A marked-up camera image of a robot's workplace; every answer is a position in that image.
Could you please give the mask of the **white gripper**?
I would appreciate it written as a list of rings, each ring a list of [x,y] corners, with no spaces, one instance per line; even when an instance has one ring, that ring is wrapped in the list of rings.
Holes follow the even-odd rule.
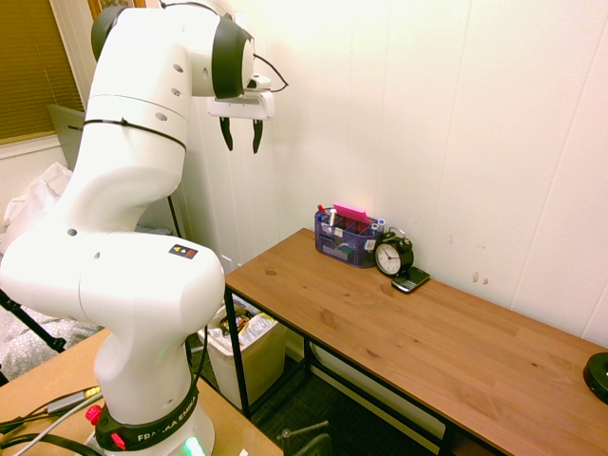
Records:
[[[219,117],[222,137],[229,151],[234,150],[229,118],[253,120],[252,149],[254,154],[258,152],[261,144],[263,121],[272,119],[276,114],[274,95],[270,91],[245,91],[242,95],[230,99],[208,97],[207,111],[210,115]]]

